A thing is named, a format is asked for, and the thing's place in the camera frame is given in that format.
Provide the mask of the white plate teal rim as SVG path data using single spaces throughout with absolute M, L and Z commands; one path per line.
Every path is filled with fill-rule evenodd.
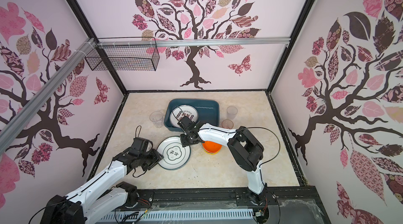
M 177 170 L 183 167 L 191 156 L 191 148 L 189 146 L 183 147 L 181 138 L 178 136 L 169 137 L 162 141 L 157 151 L 163 156 L 159 161 L 159 166 L 166 170 Z

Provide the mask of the white plate red characters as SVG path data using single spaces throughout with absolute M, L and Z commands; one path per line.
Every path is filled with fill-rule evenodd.
M 174 107 L 172 112 L 170 113 L 170 122 L 173 127 L 179 128 L 179 121 L 184 117 L 188 117 L 191 121 L 198 121 L 198 112 L 197 110 L 190 105 L 180 105 Z

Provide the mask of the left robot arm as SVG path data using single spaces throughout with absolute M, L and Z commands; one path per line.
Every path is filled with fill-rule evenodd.
M 95 224 L 118 207 L 135 207 L 139 202 L 137 188 L 121 179 L 138 167 L 149 171 L 161 160 L 163 156 L 151 141 L 134 138 L 132 145 L 114 156 L 98 175 L 66 196 L 49 200 L 41 223 Z

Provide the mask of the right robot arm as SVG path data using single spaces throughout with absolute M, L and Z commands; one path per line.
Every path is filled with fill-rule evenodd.
M 241 126 L 237 130 L 225 129 L 209 123 L 193 122 L 186 116 L 180 119 L 178 124 L 184 132 L 180 135 L 183 147 L 205 142 L 228 147 L 235 162 L 246 171 L 249 200 L 255 205 L 265 202 L 265 183 L 260 168 L 264 147 L 246 127 Z

